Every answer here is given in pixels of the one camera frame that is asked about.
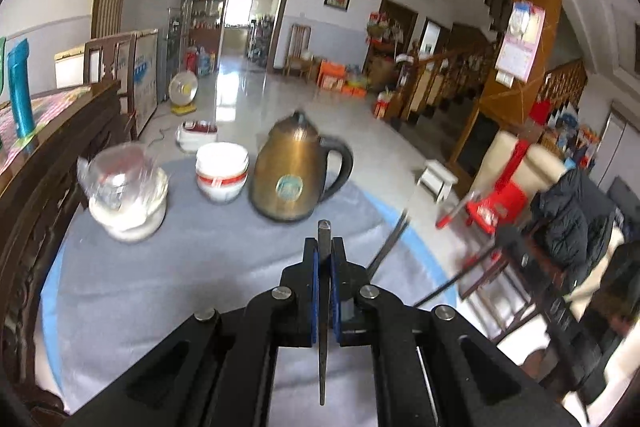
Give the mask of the gold electric kettle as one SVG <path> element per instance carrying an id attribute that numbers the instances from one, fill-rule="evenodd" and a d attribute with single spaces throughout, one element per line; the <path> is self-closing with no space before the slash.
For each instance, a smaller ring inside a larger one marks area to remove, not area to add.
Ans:
<path id="1" fill-rule="evenodd" d="M 306 113 L 296 110 L 269 131 L 255 160 L 250 202 L 273 221 L 304 220 L 341 190 L 352 167 L 352 149 L 321 134 Z"/>

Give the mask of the small white stool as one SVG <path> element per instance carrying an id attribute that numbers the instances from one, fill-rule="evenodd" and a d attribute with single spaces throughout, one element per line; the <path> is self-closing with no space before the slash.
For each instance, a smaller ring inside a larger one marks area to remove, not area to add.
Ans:
<path id="1" fill-rule="evenodd" d="M 458 181 L 459 179 L 436 159 L 427 159 L 418 176 L 418 184 L 433 195 L 436 205 L 448 198 Z"/>

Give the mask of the stacked red white bowls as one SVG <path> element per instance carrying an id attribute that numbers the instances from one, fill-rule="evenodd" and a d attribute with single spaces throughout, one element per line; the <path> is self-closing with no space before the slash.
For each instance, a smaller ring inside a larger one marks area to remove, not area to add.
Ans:
<path id="1" fill-rule="evenodd" d="M 248 167 L 250 158 L 244 146 L 232 142 L 207 143 L 196 152 L 196 184 L 212 202 L 227 204 L 242 192 Z"/>

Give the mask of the brown wooden chair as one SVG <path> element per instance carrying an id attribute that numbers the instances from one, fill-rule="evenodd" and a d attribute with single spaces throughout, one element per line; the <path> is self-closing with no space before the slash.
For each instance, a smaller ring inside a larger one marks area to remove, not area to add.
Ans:
<path id="1" fill-rule="evenodd" d="M 461 284 L 460 298 L 464 300 L 474 295 L 496 323 L 499 332 L 491 341 L 501 343 L 525 324 L 541 317 L 546 323 L 550 346 L 558 358 L 555 369 L 544 377 L 544 382 L 550 387 L 576 393 L 585 407 L 596 401 L 606 386 L 602 350 L 585 325 L 576 319 L 544 269 L 541 257 L 530 249 L 526 237 L 512 225 L 500 225 L 494 238 L 480 253 L 464 262 L 460 275 L 469 274 L 476 274 L 477 279 Z M 484 288 L 498 277 L 506 278 L 512 293 L 523 303 L 510 322 L 503 321 L 484 293 Z"/>

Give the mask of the white basin on floor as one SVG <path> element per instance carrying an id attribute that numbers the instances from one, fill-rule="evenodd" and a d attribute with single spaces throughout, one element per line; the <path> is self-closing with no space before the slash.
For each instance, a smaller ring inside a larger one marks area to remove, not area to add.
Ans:
<path id="1" fill-rule="evenodd" d="M 184 153 L 194 154 L 205 144 L 217 141 L 218 128 L 209 120 L 186 120 L 176 129 L 177 146 Z"/>

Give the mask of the white bowl with plastic bag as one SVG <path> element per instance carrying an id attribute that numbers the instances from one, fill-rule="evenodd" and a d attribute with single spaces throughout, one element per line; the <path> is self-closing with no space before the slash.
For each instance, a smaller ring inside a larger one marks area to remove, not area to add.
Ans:
<path id="1" fill-rule="evenodd" d="M 91 160 L 78 158 L 76 170 L 91 217 L 116 241 L 142 242 L 162 225 L 169 180 L 143 144 L 122 143 Z"/>

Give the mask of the orange cardboard boxes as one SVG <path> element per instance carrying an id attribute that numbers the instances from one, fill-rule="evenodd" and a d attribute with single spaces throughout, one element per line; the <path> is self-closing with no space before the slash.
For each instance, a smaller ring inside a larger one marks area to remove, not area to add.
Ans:
<path id="1" fill-rule="evenodd" d="M 317 86 L 352 98 L 364 98 L 368 92 L 369 79 L 358 68 L 324 60 L 320 63 Z"/>

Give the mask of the black jacket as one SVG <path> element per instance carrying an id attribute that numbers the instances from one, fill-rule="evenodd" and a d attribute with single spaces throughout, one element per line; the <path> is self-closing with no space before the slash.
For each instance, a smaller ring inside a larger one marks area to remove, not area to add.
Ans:
<path id="1" fill-rule="evenodd" d="M 561 272 L 568 295 L 588 279 L 610 246 L 617 207 L 582 169 L 570 169 L 529 205 L 525 233 Z"/>

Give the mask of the wooden stair railing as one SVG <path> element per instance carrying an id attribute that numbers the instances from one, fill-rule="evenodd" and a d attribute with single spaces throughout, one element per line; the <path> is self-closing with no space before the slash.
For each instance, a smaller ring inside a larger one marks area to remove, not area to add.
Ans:
<path id="1" fill-rule="evenodd" d="M 415 122 L 442 102 L 470 98 L 500 124 L 521 124 L 537 102 L 547 101 L 552 110 L 579 103 L 588 81 L 580 58 L 529 82 L 515 79 L 506 87 L 497 81 L 498 47 L 496 42 L 473 44 L 417 60 L 409 66 L 405 83 L 394 92 L 385 118 Z"/>

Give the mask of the white electric fan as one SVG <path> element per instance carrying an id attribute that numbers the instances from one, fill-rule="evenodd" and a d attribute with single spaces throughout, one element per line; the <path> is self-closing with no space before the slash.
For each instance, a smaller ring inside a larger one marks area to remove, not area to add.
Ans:
<path id="1" fill-rule="evenodd" d="M 178 72 L 170 80 L 168 96 L 171 112 L 175 115 L 186 115 L 196 111 L 194 103 L 198 93 L 198 77 L 190 70 Z"/>

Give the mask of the dark carved wooden sideboard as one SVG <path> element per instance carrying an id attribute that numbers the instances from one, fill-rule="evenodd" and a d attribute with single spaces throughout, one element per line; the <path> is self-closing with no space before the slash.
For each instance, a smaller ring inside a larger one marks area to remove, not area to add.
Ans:
<path id="1" fill-rule="evenodd" d="M 1 175 L 1 422 L 59 426 L 62 400 L 36 383 L 34 341 L 40 291 L 70 221 L 87 204 L 78 157 L 125 139 L 118 84 L 88 84 Z"/>

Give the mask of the grey refrigerator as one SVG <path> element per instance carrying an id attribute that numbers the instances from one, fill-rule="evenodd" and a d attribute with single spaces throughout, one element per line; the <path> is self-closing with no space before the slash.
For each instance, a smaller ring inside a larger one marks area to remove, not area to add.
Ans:
<path id="1" fill-rule="evenodd" d="M 124 0 L 120 28 L 158 31 L 157 101 L 166 101 L 169 81 L 180 70 L 186 42 L 186 0 Z"/>

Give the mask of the blue thermos bottle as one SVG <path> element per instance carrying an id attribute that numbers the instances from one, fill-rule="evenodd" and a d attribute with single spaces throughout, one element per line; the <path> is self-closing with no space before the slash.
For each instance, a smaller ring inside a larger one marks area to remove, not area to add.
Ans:
<path id="1" fill-rule="evenodd" d="M 17 43 L 8 54 L 11 108 L 16 134 L 20 139 L 26 139 L 35 131 L 36 127 L 28 85 L 28 57 L 29 44 L 27 39 Z"/>

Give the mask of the wooden chair by wall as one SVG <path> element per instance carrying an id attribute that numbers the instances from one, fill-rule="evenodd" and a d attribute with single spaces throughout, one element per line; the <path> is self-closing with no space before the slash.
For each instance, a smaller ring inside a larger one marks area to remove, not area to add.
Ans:
<path id="1" fill-rule="evenodd" d="M 289 76 L 295 70 L 299 76 L 309 76 L 312 58 L 309 52 L 311 27 L 301 24 L 291 26 L 284 64 L 284 75 Z"/>

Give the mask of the wall calendar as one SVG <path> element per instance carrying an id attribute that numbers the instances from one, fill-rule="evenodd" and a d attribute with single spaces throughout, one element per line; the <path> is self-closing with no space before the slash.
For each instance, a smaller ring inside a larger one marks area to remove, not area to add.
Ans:
<path id="1" fill-rule="evenodd" d="M 514 2 L 495 69 L 521 82 L 532 71 L 546 11 L 528 1 Z"/>

